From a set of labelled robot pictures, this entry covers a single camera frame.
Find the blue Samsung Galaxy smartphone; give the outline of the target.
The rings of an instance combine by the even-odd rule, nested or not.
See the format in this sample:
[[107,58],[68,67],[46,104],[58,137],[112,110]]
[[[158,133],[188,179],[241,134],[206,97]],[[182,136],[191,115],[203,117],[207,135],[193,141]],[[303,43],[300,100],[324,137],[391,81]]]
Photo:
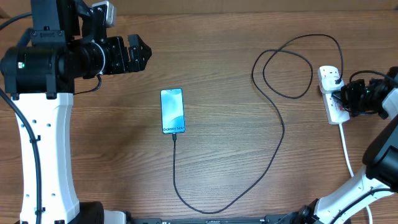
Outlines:
[[162,90],[160,92],[162,132],[175,134],[185,132],[185,115],[183,91],[181,88]]

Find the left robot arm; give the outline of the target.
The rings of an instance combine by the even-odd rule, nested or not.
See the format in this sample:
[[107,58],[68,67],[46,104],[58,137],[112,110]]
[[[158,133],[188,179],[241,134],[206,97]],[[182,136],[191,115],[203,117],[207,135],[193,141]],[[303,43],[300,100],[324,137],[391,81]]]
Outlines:
[[76,196],[70,120],[77,78],[143,71],[152,51],[142,39],[108,37],[116,8],[108,1],[32,1],[33,26],[1,59],[1,97],[16,114],[22,152],[19,222],[131,223],[128,212]]

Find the white power strip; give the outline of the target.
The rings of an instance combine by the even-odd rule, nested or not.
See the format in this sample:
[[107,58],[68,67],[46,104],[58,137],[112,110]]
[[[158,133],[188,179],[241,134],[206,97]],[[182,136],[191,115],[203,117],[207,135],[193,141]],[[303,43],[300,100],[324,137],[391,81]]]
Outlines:
[[[340,78],[336,67],[330,65],[321,66],[318,69],[319,86],[323,77],[334,77],[337,81]],[[325,105],[326,117],[329,124],[341,124],[349,120],[349,113],[331,96],[331,94],[322,94]]]

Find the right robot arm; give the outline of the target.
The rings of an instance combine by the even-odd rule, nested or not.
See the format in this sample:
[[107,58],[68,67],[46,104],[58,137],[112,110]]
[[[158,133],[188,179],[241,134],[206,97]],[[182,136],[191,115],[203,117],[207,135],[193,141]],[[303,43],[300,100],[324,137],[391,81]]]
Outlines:
[[331,124],[376,113],[391,122],[368,146],[360,170],[332,194],[314,200],[287,217],[289,223],[348,223],[369,204],[397,192],[397,67],[368,83],[350,79],[334,83],[335,67],[318,69],[320,89]]

